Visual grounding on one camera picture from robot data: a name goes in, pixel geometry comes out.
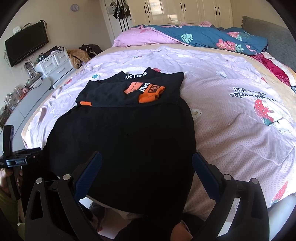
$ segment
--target wall-mounted tv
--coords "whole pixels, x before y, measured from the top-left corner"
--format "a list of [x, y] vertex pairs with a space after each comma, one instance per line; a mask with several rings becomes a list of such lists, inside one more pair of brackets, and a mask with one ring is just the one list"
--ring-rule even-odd
[[47, 43], [48, 37], [43, 21], [21, 30], [5, 41], [10, 65], [14, 66], [18, 64]]

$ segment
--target red blanket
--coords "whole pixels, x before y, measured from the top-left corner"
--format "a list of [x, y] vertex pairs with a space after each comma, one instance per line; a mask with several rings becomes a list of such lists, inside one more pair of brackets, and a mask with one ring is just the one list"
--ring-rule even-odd
[[278, 66], [276, 66], [270, 59], [267, 59], [264, 57], [263, 54], [257, 54], [251, 56], [252, 58], [259, 61], [261, 64], [263, 64], [266, 68], [270, 70], [280, 81], [285, 83], [287, 86], [291, 86], [289, 77], [286, 75], [286, 73]]

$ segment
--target pink pillow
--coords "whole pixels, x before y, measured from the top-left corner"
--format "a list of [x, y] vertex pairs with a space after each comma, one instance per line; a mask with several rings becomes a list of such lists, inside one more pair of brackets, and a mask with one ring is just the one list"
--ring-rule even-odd
[[179, 41], [156, 32], [150, 27], [131, 28], [122, 32], [115, 40], [113, 47], [129, 47], [148, 44], [181, 44]]

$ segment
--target drawer handle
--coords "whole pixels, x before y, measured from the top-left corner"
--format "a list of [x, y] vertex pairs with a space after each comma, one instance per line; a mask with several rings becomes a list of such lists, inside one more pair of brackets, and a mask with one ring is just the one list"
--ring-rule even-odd
[[58, 74], [59, 74], [60, 72], [62, 72], [64, 69], [65, 69], [65, 67], [64, 67], [64, 68], [62, 68], [62, 70], [61, 70], [61, 71], [59, 71], [59, 72], [58, 72]]

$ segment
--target white drawer unit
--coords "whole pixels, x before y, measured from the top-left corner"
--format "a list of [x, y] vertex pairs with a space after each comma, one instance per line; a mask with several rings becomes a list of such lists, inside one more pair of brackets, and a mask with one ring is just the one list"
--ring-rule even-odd
[[50, 56], [40, 61], [34, 69], [42, 73], [43, 78], [49, 78], [53, 88], [56, 88], [57, 83], [61, 83], [68, 73], [74, 71], [66, 48], [64, 48], [64, 51], [52, 52]]
[[54, 57], [46, 58], [44, 60], [45, 61], [40, 64], [43, 73], [47, 74], [57, 67], [57, 62]]
[[58, 65], [64, 63], [68, 58], [68, 53], [67, 51], [63, 52], [58, 52], [57, 54], [54, 55], [55, 61], [57, 62]]
[[65, 61], [62, 65], [59, 65], [50, 73], [46, 74], [45, 77], [49, 78], [52, 84], [54, 84], [72, 69], [73, 67], [71, 65], [70, 59], [68, 59], [68, 61]]

